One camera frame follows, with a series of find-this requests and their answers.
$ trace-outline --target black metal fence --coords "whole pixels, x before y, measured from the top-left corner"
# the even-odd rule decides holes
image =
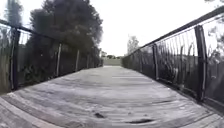
[[[146,44],[122,63],[224,112],[224,7]]]
[[[0,93],[17,90],[102,63],[56,39],[0,20]]]

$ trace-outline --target fence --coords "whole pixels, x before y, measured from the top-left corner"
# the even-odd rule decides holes
[[[122,64],[224,112],[224,7],[137,49]]]
[[[96,52],[0,20],[1,93],[100,65]]]

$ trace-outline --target wooden bridge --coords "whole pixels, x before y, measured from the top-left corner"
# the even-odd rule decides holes
[[[223,118],[122,67],[53,79],[0,97],[3,128],[222,128]]]

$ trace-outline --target green tree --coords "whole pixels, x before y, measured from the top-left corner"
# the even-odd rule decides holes
[[[46,0],[31,13],[35,31],[71,43],[82,51],[98,46],[102,20],[89,0]]]
[[[87,53],[99,57],[102,20],[89,0],[46,0],[42,9],[31,12],[31,23],[34,31],[56,40],[31,35],[26,44],[24,69],[29,78],[43,81],[54,74],[57,42],[68,44],[62,45],[62,70],[74,71],[77,50],[82,57],[87,58]]]
[[[134,52],[136,49],[138,49],[138,39],[136,36],[130,36],[128,40],[128,54]]]
[[[19,3],[19,0],[8,0],[5,17],[9,23],[13,25],[21,25],[22,18],[21,18],[22,6]]]

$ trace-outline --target bridge deck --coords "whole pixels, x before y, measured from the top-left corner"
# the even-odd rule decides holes
[[[121,67],[83,70],[0,98],[0,127],[215,128],[222,118]]]

